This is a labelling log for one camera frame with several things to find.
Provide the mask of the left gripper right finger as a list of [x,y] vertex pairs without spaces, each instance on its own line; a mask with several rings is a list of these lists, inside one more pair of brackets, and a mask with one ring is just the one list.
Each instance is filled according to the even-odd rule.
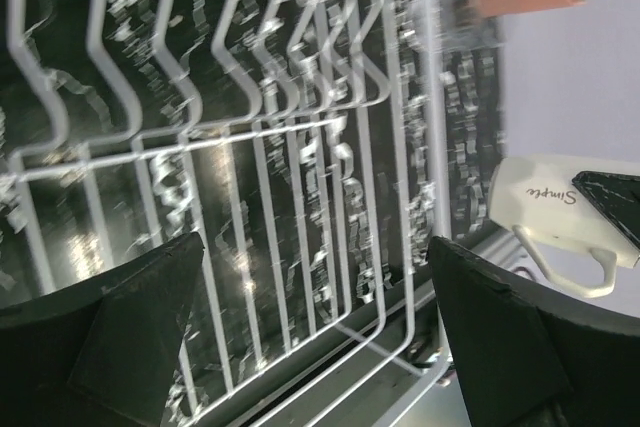
[[527,280],[443,237],[436,300],[474,426],[636,426],[639,321]]

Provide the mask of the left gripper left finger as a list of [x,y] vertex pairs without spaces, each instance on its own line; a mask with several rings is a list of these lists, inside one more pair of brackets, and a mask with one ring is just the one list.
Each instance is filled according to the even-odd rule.
[[203,254],[182,234],[2,309],[2,425],[160,425]]

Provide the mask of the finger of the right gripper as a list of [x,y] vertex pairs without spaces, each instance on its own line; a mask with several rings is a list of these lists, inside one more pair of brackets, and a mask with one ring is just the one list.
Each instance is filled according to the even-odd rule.
[[581,171],[573,186],[630,242],[639,241],[639,176]]

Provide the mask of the white ceramic mug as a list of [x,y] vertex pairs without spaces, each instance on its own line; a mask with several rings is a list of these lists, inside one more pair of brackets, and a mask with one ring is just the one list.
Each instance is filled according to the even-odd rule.
[[[597,298],[614,290],[618,268],[639,263],[639,241],[627,240],[573,186],[581,171],[639,176],[639,165],[558,154],[506,157],[491,179],[488,214],[515,235],[549,282],[583,298]],[[603,270],[602,282],[586,286],[562,276],[538,244],[593,258]]]

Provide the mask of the clear faceted glass cup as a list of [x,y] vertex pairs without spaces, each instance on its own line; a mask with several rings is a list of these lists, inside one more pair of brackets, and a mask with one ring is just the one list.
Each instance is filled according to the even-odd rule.
[[442,53],[497,48],[503,43],[497,17],[485,17],[474,0],[438,0],[438,38]]

